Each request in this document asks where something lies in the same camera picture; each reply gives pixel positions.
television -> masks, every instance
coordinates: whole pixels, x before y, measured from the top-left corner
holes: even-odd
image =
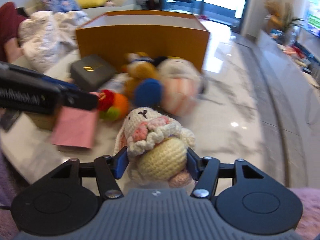
[[[320,37],[320,0],[308,0],[304,28]]]

plush toy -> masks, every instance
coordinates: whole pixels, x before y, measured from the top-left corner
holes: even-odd
[[[129,79],[125,83],[125,95],[138,106],[153,106],[161,98],[162,86],[153,60],[144,53],[128,54],[129,64],[126,71]]]
[[[176,120],[148,107],[134,109],[116,138],[115,153],[124,146],[134,182],[167,181],[170,187],[183,187],[192,181],[186,170],[187,148],[195,147],[195,136]]]
[[[198,94],[204,91],[201,74],[190,61],[182,58],[161,57],[155,62],[164,86],[163,109],[176,116],[190,114]]]
[[[101,119],[115,121],[126,117],[129,112],[129,100],[122,94],[111,90],[102,90],[99,94],[98,110]]]

white blanket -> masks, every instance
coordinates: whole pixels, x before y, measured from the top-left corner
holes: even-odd
[[[41,73],[59,59],[78,48],[75,29],[89,21],[82,11],[56,13],[39,11],[19,26],[19,38],[24,55]]]

crocheted bunny toy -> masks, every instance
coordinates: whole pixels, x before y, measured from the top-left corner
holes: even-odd
[[[129,177],[140,185],[169,182],[184,187],[192,178],[186,171],[187,148],[195,136],[187,128],[148,107],[132,110],[116,138],[115,153],[127,146]]]

blue floral pillow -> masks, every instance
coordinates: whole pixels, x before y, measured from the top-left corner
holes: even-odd
[[[57,12],[81,11],[75,0],[41,0],[44,10]]]

